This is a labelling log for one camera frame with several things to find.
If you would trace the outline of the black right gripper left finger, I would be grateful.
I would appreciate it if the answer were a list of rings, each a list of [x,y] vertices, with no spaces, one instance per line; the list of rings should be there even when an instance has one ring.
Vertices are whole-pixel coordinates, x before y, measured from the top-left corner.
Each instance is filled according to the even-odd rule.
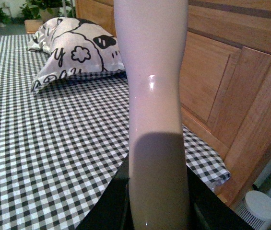
[[[100,199],[76,227],[78,230],[131,230],[129,158],[126,157]]]

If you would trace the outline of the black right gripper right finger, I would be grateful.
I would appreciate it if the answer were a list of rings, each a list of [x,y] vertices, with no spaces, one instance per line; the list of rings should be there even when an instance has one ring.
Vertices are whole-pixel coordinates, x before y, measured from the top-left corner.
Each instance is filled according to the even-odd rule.
[[[187,168],[192,230],[251,230],[242,218]]]

